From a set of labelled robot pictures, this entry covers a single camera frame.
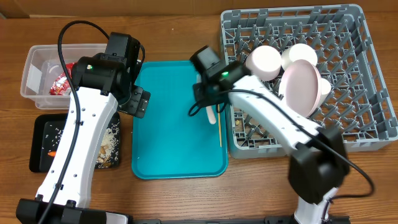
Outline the wooden chopstick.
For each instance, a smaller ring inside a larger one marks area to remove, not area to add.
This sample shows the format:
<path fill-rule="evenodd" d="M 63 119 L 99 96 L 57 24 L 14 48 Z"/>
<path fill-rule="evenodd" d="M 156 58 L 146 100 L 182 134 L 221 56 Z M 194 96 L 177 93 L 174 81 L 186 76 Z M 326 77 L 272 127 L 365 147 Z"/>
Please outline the wooden chopstick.
<path fill-rule="evenodd" d="M 222 143 L 222 130 L 221 130 L 221 114 L 220 114 L 220 105 L 217 105 L 217 118 L 218 118 L 218 134 L 219 134 L 219 140 L 220 140 L 220 147 L 223 147 Z"/>

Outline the white plastic fork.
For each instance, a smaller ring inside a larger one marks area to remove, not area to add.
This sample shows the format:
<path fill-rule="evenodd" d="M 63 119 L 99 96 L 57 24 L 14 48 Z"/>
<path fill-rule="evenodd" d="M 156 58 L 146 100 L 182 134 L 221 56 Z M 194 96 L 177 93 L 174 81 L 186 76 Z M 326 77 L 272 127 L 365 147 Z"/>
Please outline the white plastic fork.
<path fill-rule="evenodd" d="M 197 75 L 197 83 L 201 83 L 201 76 Z M 216 124 L 216 117 L 211 106 L 206 107 L 206 113 L 210 124 Z"/>

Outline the pile of rice and nuts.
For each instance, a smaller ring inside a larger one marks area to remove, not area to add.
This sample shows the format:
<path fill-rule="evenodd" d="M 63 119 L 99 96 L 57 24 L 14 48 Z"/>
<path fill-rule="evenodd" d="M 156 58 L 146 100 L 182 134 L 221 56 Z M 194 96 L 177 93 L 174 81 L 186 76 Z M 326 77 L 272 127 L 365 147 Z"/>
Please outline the pile of rice and nuts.
<path fill-rule="evenodd" d="M 44 126 L 42 149 L 40 155 L 40 171 L 47 172 L 54 157 L 47 153 L 57 151 L 63 134 L 65 121 L 48 121 Z M 112 118 L 106 128 L 99 153 L 95 162 L 96 169 L 105 169 L 119 165 L 120 150 L 120 122 L 119 118 Z"/>

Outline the small bowl with nuts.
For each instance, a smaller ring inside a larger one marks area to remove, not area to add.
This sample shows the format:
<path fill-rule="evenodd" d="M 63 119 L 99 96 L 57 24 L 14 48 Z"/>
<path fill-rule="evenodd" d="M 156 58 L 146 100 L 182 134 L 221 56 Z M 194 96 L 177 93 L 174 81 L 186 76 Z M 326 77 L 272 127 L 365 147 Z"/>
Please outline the small bowl with nuts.
<path fill-rule="evenodd" d="M 261 80 L 270 81 L 278 76 L 282 59 L 277 49 L 269 45 L 262 45 L 247 56 L 245 66 Z"/>

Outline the red snack wrapper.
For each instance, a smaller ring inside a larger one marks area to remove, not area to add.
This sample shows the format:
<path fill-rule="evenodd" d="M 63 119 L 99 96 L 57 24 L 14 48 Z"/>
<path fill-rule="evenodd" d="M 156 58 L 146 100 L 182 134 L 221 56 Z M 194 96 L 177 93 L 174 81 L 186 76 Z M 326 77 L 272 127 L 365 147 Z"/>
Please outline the red snack wrapper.
<path fill-rule="evenodd" d="M 61 65 L 54 65 L 49 70 L 51 75 L 55 75 L 56 79 L 50 87 L 50 95 L 69 95 L 71 92 L 70 84 L 66 78 L 66 74 Z"/>

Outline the large white plate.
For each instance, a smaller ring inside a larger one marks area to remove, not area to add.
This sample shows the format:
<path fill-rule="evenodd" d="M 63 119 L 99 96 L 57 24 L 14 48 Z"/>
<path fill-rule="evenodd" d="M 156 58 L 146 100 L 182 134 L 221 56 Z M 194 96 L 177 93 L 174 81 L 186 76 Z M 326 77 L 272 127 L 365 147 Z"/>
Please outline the large white plate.
<path fill-rule="evenodd" d="M 280 79 L 282 102 L 303 117 L 309 117 L 321 97 L 321 76 L 318 69 L 306 60 L 296 60 Z"/>

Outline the orange carrot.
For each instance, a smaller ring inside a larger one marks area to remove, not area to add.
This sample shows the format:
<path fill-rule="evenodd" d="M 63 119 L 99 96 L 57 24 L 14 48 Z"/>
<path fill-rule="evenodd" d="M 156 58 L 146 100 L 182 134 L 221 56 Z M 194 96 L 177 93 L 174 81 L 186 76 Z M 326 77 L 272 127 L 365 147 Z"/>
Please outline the orange carrot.
<path fill-rule="evenodd" d="M 49 156 L 51 156 L 51 157 L 55 157 L 56 151 L 50 151 L 50 152 L 48 152 L 47 154 L 48 154 Z"/>

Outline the white plastic cup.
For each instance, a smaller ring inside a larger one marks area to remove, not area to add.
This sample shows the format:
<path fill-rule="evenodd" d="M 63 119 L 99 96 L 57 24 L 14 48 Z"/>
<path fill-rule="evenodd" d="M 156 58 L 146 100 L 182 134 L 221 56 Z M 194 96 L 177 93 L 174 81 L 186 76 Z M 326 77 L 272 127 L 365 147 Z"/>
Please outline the white plastic cup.
<path fill-rule="evenodd" d="M 326 97 L 329 95 L 329 93 L 331 92 L 331 84 L 330 82 L 325 79 L 322 78 L 321 79 L 321 97 L 320 97 L 320 101 L 319 101 L 319 106 L 321 106 L 323 104 L 323 102 L 325 101 Z"/>

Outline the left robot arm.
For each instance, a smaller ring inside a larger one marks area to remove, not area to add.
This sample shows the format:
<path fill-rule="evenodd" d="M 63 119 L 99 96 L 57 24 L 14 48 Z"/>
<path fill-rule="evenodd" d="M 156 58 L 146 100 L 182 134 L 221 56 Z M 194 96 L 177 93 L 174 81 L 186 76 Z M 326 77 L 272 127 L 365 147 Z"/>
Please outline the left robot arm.
<path fill-rule="evenodd" d="M 57 154 L 35 199 L 19 200 L 21 223 L 132 223 L 117 212 L 90 208 L 95 164 L 113 115 L 143 118 L 150 94 L 134 82 L 143 60 L 96 55 L 72 68 L 72 95 Z"/>

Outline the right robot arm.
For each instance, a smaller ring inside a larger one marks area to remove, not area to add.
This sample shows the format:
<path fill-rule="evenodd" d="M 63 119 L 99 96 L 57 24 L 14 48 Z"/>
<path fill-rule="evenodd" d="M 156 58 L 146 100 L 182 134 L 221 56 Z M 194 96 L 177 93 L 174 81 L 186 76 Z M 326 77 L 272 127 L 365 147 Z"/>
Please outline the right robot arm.
<path fill-rule="evenodd" d="M 193 64 L 201 82 L 193 86 L 195 106 L 230 103 L 267 130 L 289 155 L 289 183 L 298 195 L 290 223 L 349 223 L 328 214 L 349 166 L 336 129 L 317 123 L 285 106 L 261 79 L 242 63 Z"/>

